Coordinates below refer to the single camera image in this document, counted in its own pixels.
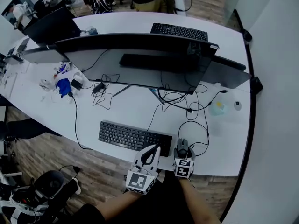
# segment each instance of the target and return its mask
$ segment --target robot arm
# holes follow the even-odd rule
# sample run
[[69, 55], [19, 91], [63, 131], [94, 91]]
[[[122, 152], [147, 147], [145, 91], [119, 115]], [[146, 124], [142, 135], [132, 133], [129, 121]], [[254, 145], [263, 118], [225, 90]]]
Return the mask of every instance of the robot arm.
[[158, 177], [157, 167], [161, 148], [151, 145], [139, 151], [134, 166], [128, 171], [126, 188], [132, 192], [147, 194]]
[[180, 139], [174, 152], [174, 175], [179, 178], [189, 178], [194, 171], [195, 153], [188, 146], [188, 141]]

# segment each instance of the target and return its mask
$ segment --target wooden floor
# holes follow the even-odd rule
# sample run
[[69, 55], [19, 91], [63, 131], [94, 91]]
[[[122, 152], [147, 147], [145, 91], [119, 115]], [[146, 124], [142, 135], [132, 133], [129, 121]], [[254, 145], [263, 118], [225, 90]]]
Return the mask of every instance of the wooden floor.
[[[7, 121], [28, 118], [21, 111], [10, 107]], [[65, 165], [75, 165], [82, 168], [77, 178], [82, 193], [73, 196], [68, 205], [75, 212], [83, 204], [96, 205], [107, 199], [123, 193], [125, 187], [124, 175], [131, 168], [131, 163], [101, 154], [94, 150], [83, 150], [76, 142], [64, 137], [43, 134], [30, 140], [19, 140], [8, 149], [10, 154], [15, 152], [14, 163], [17, 169], [23, 172], [25, 185], [30, 184], [31, 178], [38, 178], [49, 170], [59, 170]], [[71, 179], [75, 173], [72, 168], [62, 169], [66, 180]], [[159, 180], [163, 180], [162, 171]], [[236, 177], [216, 177], [193, 175], [191, 181], [206, 201], [221, 216], [235, 187]]]
[[[224, 4], [226, 0], [193, 0], [188, 16], [201, 18], [224, 25]], [[130, 9], [130, 0], [123, 5], [113, 7], [114, 12], [133, 11]], [[76, 16], [89, 15], [86, 6], [71, 9]], [[239, 30], [235, 17], [227, 24], [228, 27]], [[8, 121], [25, 119], [26, 115], [15, 108], [9, 108]], [[118, 196], [124, 191], [124, 175], [131, 164], [93, 150], [83, 150], [77, 143], [64, 137], [44, 134], [30, 140], [20, 140], [12, 145], [16, 157], [17, 168], [24, 173], [25, 184], [30, 178], [38, 178], [48, 170], [58, 170], [64, 165], [76, 165], [82, 168], [78, 175], [82, 193], [68, 201], [72, 211], [78, 210], [83, 204], [96, 205], [107, 199]], [[75, 175], [71, 168], [64, 168], [66, 179]], [[162, 171], [159, 179], [163, 180]], [[235, 187], [236, 177], [215, 177], [193, 175], [191, 181], [206, 201], [220, 217], [226, 207]]]

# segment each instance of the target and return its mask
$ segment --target blue object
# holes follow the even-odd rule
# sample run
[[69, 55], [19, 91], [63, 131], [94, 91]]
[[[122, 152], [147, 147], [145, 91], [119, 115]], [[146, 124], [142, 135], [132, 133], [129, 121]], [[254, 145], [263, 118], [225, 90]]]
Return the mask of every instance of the blue object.
[[67, 78], [58, 81], [56, 87], [57, 86], [59, 87], [61, 98], [71, 92], [71, 83]]

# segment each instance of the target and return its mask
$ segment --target black bag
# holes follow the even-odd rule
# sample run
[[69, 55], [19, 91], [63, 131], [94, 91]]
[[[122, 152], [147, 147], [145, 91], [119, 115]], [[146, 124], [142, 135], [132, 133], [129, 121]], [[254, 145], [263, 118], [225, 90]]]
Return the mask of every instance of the black bag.
[[106, 0], [93, 1], [93, 14], [110, 13], [112, 12], [112, 5], [106, 2]]

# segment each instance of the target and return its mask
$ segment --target computer monitor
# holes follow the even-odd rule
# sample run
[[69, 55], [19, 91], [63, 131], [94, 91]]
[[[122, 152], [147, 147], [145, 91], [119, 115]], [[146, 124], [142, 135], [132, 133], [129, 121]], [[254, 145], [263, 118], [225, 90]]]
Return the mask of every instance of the computer monitor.
[[246, 66], [243, 64], [214, 56], [202, 81], [220, 83], [223, 87], [234, 89], [251, 78], [250, 74], [244, 72], [245, 69]]
[[156, 34], [92, 35], [56, 42], [92, 81], [193, 94], [218, 45]]
[[51, 45], [60, 40], [78, 37], [81, 30], [73, 18], [74, 15], [66, 7], [62, 7], [25, 29], [24, 34], [39, 46]]
[[22, 52], [23, 59], [31, 63], [59, 63], [68, 62], [69, 59], [63, 54], [59, 53], [55, 48], [55, 45], [47, 47], [38, 47], [31, 50]]

